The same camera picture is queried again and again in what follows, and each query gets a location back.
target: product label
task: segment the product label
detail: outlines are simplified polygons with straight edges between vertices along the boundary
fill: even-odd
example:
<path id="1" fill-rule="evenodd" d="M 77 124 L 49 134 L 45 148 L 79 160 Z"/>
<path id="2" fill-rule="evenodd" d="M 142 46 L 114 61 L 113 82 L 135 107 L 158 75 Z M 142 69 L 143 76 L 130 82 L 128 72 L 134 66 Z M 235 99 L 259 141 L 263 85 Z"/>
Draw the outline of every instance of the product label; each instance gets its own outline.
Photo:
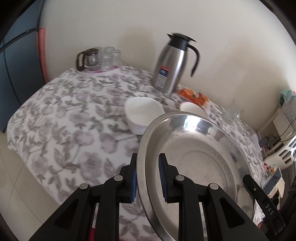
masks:
<path id="1" fill-rule="evenodd" d="M 168 78 L 169 71 L 170 70 L 164 66 L 160 67 L 160 71 L 158 73 L 158 77 L 157 77 L 157 80 L 155 83 L 156 86 L 158 86 L 160 88 L 163 88 L 165 86 L 165 82 Z"/>

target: floral tablecloth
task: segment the floral tablecloth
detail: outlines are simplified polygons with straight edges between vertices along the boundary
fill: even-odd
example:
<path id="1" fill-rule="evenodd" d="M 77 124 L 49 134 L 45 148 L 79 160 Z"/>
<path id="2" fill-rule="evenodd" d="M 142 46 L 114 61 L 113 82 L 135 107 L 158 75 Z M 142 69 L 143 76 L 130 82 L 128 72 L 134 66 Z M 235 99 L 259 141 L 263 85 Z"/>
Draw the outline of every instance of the floral tablecloth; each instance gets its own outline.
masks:
<path id="1" fill-rule="evenodd" d="M 7 126 L 8 147 L 15 150 L 37 181 L 58 203 L 79 186 L 104 183 L 117 175 L 137 152 L 141 136 L 132 134 L 124 118 L 124 102 L 147 96 L 163 104 L 166 112 L 182 102 L 176 93 L 165 94 L 151 86 L 152 74 L 123 65 L 100 77 L 62 73 L 30 97 Z M 226 124 L 223 109 L 210 102 L 205 110 L 242 148 L 254 179 L 264 170 L 255 150 L 254 131 L 243 122 Z M 254 222 L 262 220 L 260 208 Z M 120 205 L 120 237 L 124 240 L 157 240 L 137 195 L 132 204 Z"/>

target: orange snack packet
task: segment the orange snack packet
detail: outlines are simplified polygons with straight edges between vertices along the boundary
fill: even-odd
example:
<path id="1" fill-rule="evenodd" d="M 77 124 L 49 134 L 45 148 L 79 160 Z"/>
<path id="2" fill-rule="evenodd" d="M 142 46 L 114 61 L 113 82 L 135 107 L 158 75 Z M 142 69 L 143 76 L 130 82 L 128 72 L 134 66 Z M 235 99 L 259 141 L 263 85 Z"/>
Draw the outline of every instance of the orange snack packet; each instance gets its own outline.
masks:
<path id="1" fill-rule="evenodd" d="M 209 102 L 209 98 L 204 96 L 202 93 L 196 93 L 189 88 L 181 89 L 178 94 L 181 96 L 182 99 L 192 102 L 200 107 L 205 107 L 205 105 Z"/>

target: silver screw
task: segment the silver screw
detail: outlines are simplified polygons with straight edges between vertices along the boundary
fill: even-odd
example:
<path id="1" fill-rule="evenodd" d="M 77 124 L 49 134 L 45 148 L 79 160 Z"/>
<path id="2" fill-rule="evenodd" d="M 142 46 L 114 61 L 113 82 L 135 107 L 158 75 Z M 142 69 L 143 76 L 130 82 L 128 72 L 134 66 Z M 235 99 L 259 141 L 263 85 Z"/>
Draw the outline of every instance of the silver screw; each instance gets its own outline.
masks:
<path id="1" fill-rule="evenodd" d="M 185 178 L 184 178 L 184 176 L 182 176 L 182 175 L 177 175 L 177 176 L 176 176 L 176 179 L 177 179 L 178 181 L 183 181 Z"/>
<path id="2" fill-rule="evenodd" d="M 219 188 L 219 186 L 216 183 L 211 183 L 210 188 L 213 189 L 213 190 L 217 190 Z"/>
<path id="3" fill-rule="evenodd" d="M 81 183 L 81 184 L 79 185 L 79 188 L 82 189 L 82 190 L 85 190 L 85 189 L 88 188 L 88 184 L 87 184 L 87 183 Z"/>
<path id="4" fill-rule="evenodd" d="M 123 179 L 123 176 L 121 176 L 121 175 L 117 175 L 114 177 L 115 181 L 121 181 L 122 179 Z"/>

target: metal plate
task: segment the metal plate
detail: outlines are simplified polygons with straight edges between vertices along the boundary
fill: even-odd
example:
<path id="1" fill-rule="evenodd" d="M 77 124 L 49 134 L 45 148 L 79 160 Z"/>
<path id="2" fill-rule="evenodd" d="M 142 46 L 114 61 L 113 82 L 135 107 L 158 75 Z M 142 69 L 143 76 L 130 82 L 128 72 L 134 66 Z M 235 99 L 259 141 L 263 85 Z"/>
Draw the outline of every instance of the metal plate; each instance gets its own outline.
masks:
<path id="1" fill-rule="evenodd" d="M 140 199 L 162 240 L 178 240 L 178 204 L 164 201 L 158 170 L 160 153 L 165 153 L 168 163 L 195 183 L 217 183 L 253 218 L 255 201 L 242 182 L 243 176 L 251 172 L 238 145 L 218 126 L 198 115 L 171 112 L 148 126 L 137 156 Z"/>

